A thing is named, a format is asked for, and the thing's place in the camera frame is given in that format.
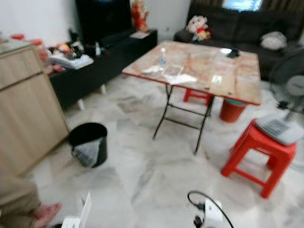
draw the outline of plastic bag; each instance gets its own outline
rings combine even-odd
[[[77,157],[83,166],[92,168],[97,162],[100,140],[101,139],[96,139],[94,141],[75,146],[72,150],[72,155]]]

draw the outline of orange bucket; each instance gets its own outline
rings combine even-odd
[[[220,118],[228,123],[234,123],[247,107],[246,103],[225,99],[220,111]]]

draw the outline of black tv cabinet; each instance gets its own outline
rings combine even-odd
[[[94,63],[78,70],[67,69],[50,75],[62,109],[100,88],[121,71],[157,45],[157,31],[143,39],[124,38],[107,48],[107,54],[94,58]]]

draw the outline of red stool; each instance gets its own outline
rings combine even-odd
[[[210,102],[210,98],[211,96],[207,93],[204,93],[204,92],[200,92],[201,95],[199,94],[193,94],[191,93],[192,92],[192,89],[186,89],[186,94],[185,94],[185,97],[184,97],[184,102],[188,102],[189,98],[192,96],[192,97],[196,97],[196,98],[203,98],[206,100],[206,106],[209,105],[209,102]]]
[[[295,155],[296,143],[290,146],[279,144],[257,129],[254,126],[255,121],[256,119],[251,121],[250,125],[231,149],[230,158],[222,169],[221,174],[227,177],[232,172],[236,172],[257,184],[262,185],[263,190],[261,196],[266,199],[275,189],[285,170],[292,162]],[[266,183],[237,168],[238,164],[250,149],[254,149],[269,156],[267,166],[272,169],[272,173]]]

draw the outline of window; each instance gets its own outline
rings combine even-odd
[[[223,7],[232,10],[258,10],[263,0],[224,0]]]

